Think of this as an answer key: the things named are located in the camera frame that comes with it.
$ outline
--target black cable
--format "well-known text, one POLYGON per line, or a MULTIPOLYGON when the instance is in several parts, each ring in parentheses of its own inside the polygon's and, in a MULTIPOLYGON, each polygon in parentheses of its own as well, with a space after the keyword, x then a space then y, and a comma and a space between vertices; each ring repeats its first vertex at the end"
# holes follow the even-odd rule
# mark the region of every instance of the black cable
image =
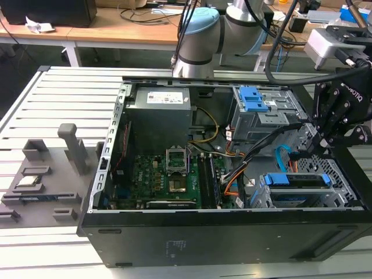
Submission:
MULTIPOLYGON (((259 18, 256 16, 255 12, 253 11, 251 5, 249 4, 248 0, 244 0, 245 2, 245 5, 249 11, 249 13, 252 15, 252 17, 254 18, 254 20, 256 21, 256 23, 270 36, 272 36, 273 38, 275 38, 275 34, 273 32, 271 32, 265 25, 263 25, 263 23, 259 20, 259 18)), ((280 42, 282 44, 288 44, 288 45, 306 45, 306 42, 291 42, 291 41, 287 41, 283 38, 280 38, 280 42)))
POLYGON ((182 30, 182 26, 183 26, 183 22, 184 22, 184 16, 185 16, 185 11, 186 11, 187 6, 188 6, 188 0, 185 1, 185 5, 184 5, 184 8, 182 10, 181 17, 180 17, 180 22, 178 23, 177 39, 180 39, 180 33, 181 33, 181 30, 182 30))
POLYGON ((176 59, 178 59, 178 54, 180 52, 180 48, 181 48, 181 44, 182 44, 182 41, 185 37, 185 33, 186 33, 186 29, 188 27, 188 25, 190 24, 190 21, 191 21, 191 17, 192 15, 194 14, 194 10, 196 8, 196 4, 198 3, 198 1, 194 1, 194 5, 192 7, 192 10, 191 10, 191 13, 190 13, 190 16, 188 16, 188 14, 186 14, 186 23, 184 26, 182 26, 182 30, 181 30, 181 35, 180 35, 180 39, 178 40, 178 43, 177 43, 177 47, 176 47, 176 52, 175 52, 175 57, 176 59))
POLYGON ((324 82, 327 82, 327 81, 337 80, 337 79, 344 78, 344 77, 355 76, 355 75, 360 74, 364 71, 367 71, 371 68, 371 65, 368 62, 366 62, 361 67, 351 69, 351 70, 348 70, 348 71, 342 71, 340 73, 328 74, 326 76, 309 77, 309 78, 302 78, 302 79, 297 79, 297 80, 278 80, 278 79, 274 78, 273 74, 270 71, 270 63, 271 63, 271 60, 273 60, 276 48, 278 47, 278 44, 280 42, 280 38, 281 38, 281 36, 284 32, 285 26, 287 26, 287 23, 289 22, 289 19, 292 15, 294 9, 296 8, 297 2, 298 2, 298 0, 293 0, 293 3, 291 5, 291 7, 289 8, 289 11, 288 11, 283 23, 282 23, 282 26, 279 29, 277 37, 274 40, 273 47, 271 48, 271 50, 268 54, 266 64, 265 64, 265 73, 266 73, 266 77, 269 80, 269 82, 271 82, 273 84, 276 84, 276 85, 285 85, 285 86, 324 83, 324 82))
POLYGON ((125 17, 125 16, 123 15, 123 13, 124 13, 124 12, 127 12, 128 10, 131 10, 131 9, 124 9, 124 10, 122 10, 122 11, 120 12, 120 17, 121 17, 122 19, 127 20, 127 21, 129 21, 129 22, 133 22, 133 23, 145 23, 145 24, 148 23, 148 25, 151 25, 151 23, 167 23, 167 22, 162 22, 161 20, 162 20, 162 19, 168 19, 168 18, 173 17, 173 16, 177 16, 177 15, 169 15, 169 16, 158 17, 158 18, 155 18, 155 19, 134 20, 134 19, 132 19, 132 17, 136 15, 135 13, 133 13, 133 14, 131 15, 131 17, 129 17, 129 18, 128 18, 128 17, 125 17))
POLYGON ((239 171, 246 168, 248 163, 252 160, 252 158, 257 155, 264 147, 270 145, 273 143, 273 141, 282 133, 286 131, 291 130, 298 130, 303 126, 303 123, 294 123, 287 126, 282 126, 274 131, 272 131, 270 134, 265 136, 264 138, 260 139, 257 143, 252 146, 249 151, 244 155, 244 157, 241 160, 241 163, 239 166, 226 174, 225 178, 228 177, 234 177, 239 171))
POLYGON ((8 33, 8 35, 14 40, 14 42, 17 43, 17 45, 19 45, 24 51, 25 53, 27 54, 27 56, 33 61, 36 63, 36 65, 40 65, 30 54, 29 52, 15 39, 15 37, 8 31, 8 29, 6 29, 5 25, 3 24, 2 20, 1 20, 1 17, 0 17, 0 23, 2 25, 2 28, 4 28, 4 30, 8 33))

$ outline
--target desk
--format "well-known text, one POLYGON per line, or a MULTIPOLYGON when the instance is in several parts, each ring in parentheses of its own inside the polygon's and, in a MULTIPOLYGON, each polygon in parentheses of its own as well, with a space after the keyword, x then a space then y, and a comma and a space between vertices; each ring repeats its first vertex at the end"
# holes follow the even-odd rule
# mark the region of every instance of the desk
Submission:
MULTIPOLYGON (((281 10, 286 13, 290 3, 276 4, 271 6, 272 10, 281 10)), ((320 10, 334 11, 331 8, 321 7, 320 10)), ((159 26, 143 26, 123 20, 117 11, 112 8, 98 8, 97 16, 90 28, 57 27, 56 32, 34 34, 25 26, 11 26, 3 18, 6 28, 21 44, 34 45, 56 45, 67 49, 71 66, 81 66, 78 47, 90 48, 113 48, 113 49, 151 49, 173 51, 177 44, 177 29, 172 24, 159 26)), ((162 15, 147 13, 134 19, 149 19, 162 15)), ((172 17, 171 22, 178 25, 179 16, 172 17)), ((320 27, 320 24, 307 24, 303 33, 294 33, 298 41, 307 41, 311 30, 320 27)), ((0 28, 0 43, 14 44, 9 34, 0 28)), ((272 46, 272 39, 264 44, 256 62, 255 71, 263 71, 267 54, 272 46)), ((115 59, 120 59, 118 51, 115 59)), ((296 46, 289 52, 289 56, 306 56, 303 46, 296 46)), ((224 64, 224 56, 221 56, 220 64, 224 64)))
MULTIPOLYGON (((262 73, 215 71, 217 78, 266 80, 262 73)), ((122 76, 170 77, 170 70, 52 67, 38 71, 0 121, 0 196, 24 155, 28 137, 43 138, 47 147, 65 147, 58 138, 61 123, 76 123, 85 131, 85 146, 103 140, 122 76)), ((306 78, 313 74, 278 73, 275 77, 306 78)), ((309 92, 313 86, 306 87, 309 92)), ((371 175, 371 149, 350 149, 371 175)), ((0 230, 0 278, 371 278, 372 237, 362 238, 324 262, 237 264, 107 269, 87 238, 76 227, 0 230)))

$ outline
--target cable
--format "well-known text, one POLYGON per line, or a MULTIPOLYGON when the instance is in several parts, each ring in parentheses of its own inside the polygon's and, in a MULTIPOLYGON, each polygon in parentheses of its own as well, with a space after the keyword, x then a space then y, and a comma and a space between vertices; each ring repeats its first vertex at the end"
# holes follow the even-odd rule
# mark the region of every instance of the cable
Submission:
POLYGON ((226 189, 224 191, 224 195, 234 195, 234 196, 237 196, 239 195, 238 193, 235 193, 235 192, 229 192, 228 190, 230 189, 231 187, 231 184, 240 176, 240 174, 242 174, 244 171, 245 171, 246 167, 244 169, 242 169, 241 171, 239 171, 231 180, 230 182, 227 184, 226 186, 226 189))
POLYGON ((260 139, 257 143, 254 144, 253 147, 249 149, 249 151, 245 154, 245 156, 241 160, 241 164, 233 171, 227 173, 224 176, 224 179, 228 177, 235 176, 238 172, 240 172, 242 169, 245 169, 248 163, 252 160, 252 158, 257 155, 261 149, 268 146, 269 144, 272 144, 274 139, 277 138, 278 135, 291 130, 298 130, 302 127, 303 123, 294 123, 287 126, 282 126, 274 131, 272 131, 270 134, 265 136, 264 138, 260 139))
POLYGON ((235 157, 235 156, 227 155, 227 154, 216 152, 216 151, 208 151, 208 150, 205 150, 205 149, 199 147, 198 145, 190 143, 190 142, 189 142, 189 144, 200 152, 205 152, 205 153, 210 153, 210 154, 217 154, 217 155, 224 156, 224 157, 235 157))
POLYGON ((170 17, 174 17, 174 16, 178 16, 178 15, 167 15, 165 14, 161 9, 155 9, 157 11, 159 11, 160 13, 162 13, 164 16, 163 17, 157 17, 155 19, 147 19, 147 20, 134 20, 132 19, 133 16, 143 16, 147 13, 151 13, 153 12, 153 10, 150 10, 150 11, 147 11, 145 13, 142 13, 142 14, 139 14, 139 13, 136 13, 135 10, 133 9, 123 9, 122 11, 119 10, 120 8, 120 5, 123 4, 123 3, 118 3, 117 6, 116 6, 116 9, 117 9, 117 12, 119 13, 120 17, 126 21, 129 21, 129 22, 132 22, 132 23, 135 23, 135 24, 140 24, 140 25, 161 25, 161 24, 167 24, 167 22, 164 22, 162 21, 162 19, 166 19, 168 20, 168 22, 174 26, 177 27, 177 25, 175 25, 173 22, 170 21, 170 17), (127 12, 131 10, 132 11, 132 15, 130 17, 125 17, 123 15, 123 13, 127 12))
POLYGON ((287 26, 289 18, 291 17, 294 9, 296 8, 297 2, 298 2, 298 0, 293 0, 293 3, 291 5, 291 7, 289 8, 288 14, 286 15, 286 17, 283 21, 283 24, 279 29, 277 37, 274 40, 273 47, 271 48, 271 50, 269 52, 269 55, 267 57, 266 64, 265 64, 265 73, 266 73, 266 77, 269 80, 269 82, 271 82, 273 84, 276 84, 276 85, 284 85, 284 86, 295 86, 295 85, 324 83, 324 82, 327 82, 327 81, 337 80, 337 79, 344 78, 344 77, 355 76, 355 75, 360 74, 364 71, 367 71, 371 68, 371 65, 368 62, 366 62, 361 67, 351 69, 351 70, 348 70, 348 71, 342 71, 342 72, 336 73, 336 74, 328 74, 326 76, 309 77, 309 78, 302 78, 302 79, 297 79, 297 80, 280 80, 280 79, 274 78, 273 74, 270 71, 270 63, 271 63, 271 60, 273 59, 273 57, 275 55, 276 48, 278 47, 278 44, 280 42, 280 38, 281 38, 281 36, 283 34, 283 31, 285 29, 285 26, 287 26))
POLYGON ((200 139, 200 140, 197 140, 197 141, 189 141, 189 142, 190 143, 197 143, 197 144, 202 144, 202 143, 205 143, 205 142, 211 142, 217 137, 217 135, 219 133, 219 125, 218 125, 216 119, 214 119, 214 117, 209 112, 207 112, 204 108, 200 108, 199 106, 197 106, 196 109, 200 109, 201 111, 205 112, 205 114, 208 115, 212 119, 212 121, 214 122, 214 125, 216 126, 216 131, 214 132, 213 136, 210 137, 210 138, 200 139))
POLYGON ((181 48, 182 41, 185 37, 187 27, 190 24, 190 21, 191 21, 192 15, 194 14, 194 10, 196 8, 197 3, 198 3, 198 1, 194 1, 194 5, 192 6, 190 16, 188 16, 189 9, 187 10, 186 17, 185 17, 186 18, 186 23, 182 26, 180 38, 178 39, 177 46, 176 46, 176 51, 174 53, 174 57, 175 57, 176 60, 178 59, 178 54, 180 53, 180 48, 181 48))
POLYGON ((114 173, 117 170, 117 167, 119 166, 121 160, 123 160, 123 158, 125 157, 127 134, 128 134, 128 124, 126 124, 126 130, 124 132, 123 153, 121 154, 121 157, 120 157, 118 163, 116 164, 115 168, 111 171, 111 173, 114 173))
POLYGON ((288 145, 285 145, 285 144, 279 145, 275 149, 275 158, 277 159, 277 163, 279 165, 279 168, 283 173, 286 173, 287 170, 286 170, 286 168, 284 166, 284 163, 283 163, 283 160, 281 159, 281 156, 280 156, 280 149, 281 148, 284 148, 285 150, 287 150, 288 154, 292 153, 292 149, 288 145))
POLYGON ((281 60, 281 51, 282 51, 282 49, 283 49, 283 47, 281 46, 281 47, 280 47, 280 51, 279 51, 279 62, 278 62, 278 66, 277 66, 277 70, 276 70, 276 72, 278 72, 278 70, 279 70, 279 65, 280 65, 280 60, 281 60))
MULTIPOLYGON (((272 36, 273 38, 275 38, 275 34, 272 33, 260 20, 259 18, 256 16, 256 14, 254 13, 251 5, 249 4, 248 0, 244 0, 245 2, 245 5, 249 11, 249 13, 252 15, 252 17, 254 18, 254 20, 256 21, 256 23, 270 36, 272 36)), ((283 43, 283 44, 288 44, 288 45, 306 45, 306 42, 290 42, 290 41, 287 41, 283 38, 280 38, 280 41, 283 43)))
POLYGON ((26 50, 26 48, 24 48, 16 39, 15 37, 8 31, 8 29, 6 29, 5 25, 3 24, 2 22, 2 19, 0 17, 0 23, 2 25, 2 28, 4 28, 4 30, 9 34, 9 36, 14 40, 14 42, 17 43, 17 45, 19 45, 24 51, 25 53, 27 54, 27 56, 36 64, 36 65, 40 65, 30 54, 29 52, 26 50))

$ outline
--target chip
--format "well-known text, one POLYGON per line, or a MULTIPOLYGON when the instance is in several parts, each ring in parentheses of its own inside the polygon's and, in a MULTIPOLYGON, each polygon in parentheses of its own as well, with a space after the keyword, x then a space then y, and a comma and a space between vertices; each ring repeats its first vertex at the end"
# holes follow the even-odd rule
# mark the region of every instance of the chip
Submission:
POLYGON ((168 191, 170 193, 185 193, 187 178, 181 175, 172 175, 168 179, 168 191))

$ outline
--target gray plastic part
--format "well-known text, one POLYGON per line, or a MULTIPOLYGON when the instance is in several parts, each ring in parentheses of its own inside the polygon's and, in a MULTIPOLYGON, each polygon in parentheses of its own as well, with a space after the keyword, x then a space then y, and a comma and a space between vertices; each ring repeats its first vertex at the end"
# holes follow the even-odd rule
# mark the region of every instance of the gray plastic part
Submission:
POLYGON ((49 166, 24 167, 21 173, 24 176, 43 176, 51 173, 49 166))
POLYGON ((49 148, 41 151, 42 160, 23 161, 18 173, 15 175, 7 193, 3 195, 0 203, 0 212, 14 210, 21 215, 18 222, 0 222, 0 228, 27 228, 27 227, 59 227, 77 226, 81 216, 82 199, 85 198, 94 174, 97 170, 98 159, 94 147, 86 148, 86 172, 81 176, 75 164, 69 161, 65 154, 66 148, 49 148), (17 192, 27 187, 17 187, 24 177, 23 170, 38 169, 36 175, 43 174, 40 181, 45 188, 43 192, 17 192), (63 222, 57 221, 53 214, 56 208, 72 208, 76 219, 70 218, 63 222))
POLYGON ((76 220, 77 213, 73 208, 54 208, 53 218, 58 222, 76 220))
POLYGON ((19 217, 15 210, 0 209, 0 223, 17 223, 19 217))
POLYGON ((29 139, 22 149, 23 154, 29 161, 42 160, 41 152, 45 151, 48 151, 48 148, 42 139, 29 139))
POLYGON ((13 189, 13 193, 42 193, 45 187, 42 183, 38 183, 32 186, 19 186, 16 185, 13 189))
POLYGON ((71 159, 74 161, 78 173, 83 175, 87 168, 85 164, 87 151, 85 150, 84 144, 79 144, 75 136, 76 130, 75 124, 63 123, 59 126, 58 137, 65 140, 67 148, 69 149, 69 156, 71 156, 71 159))

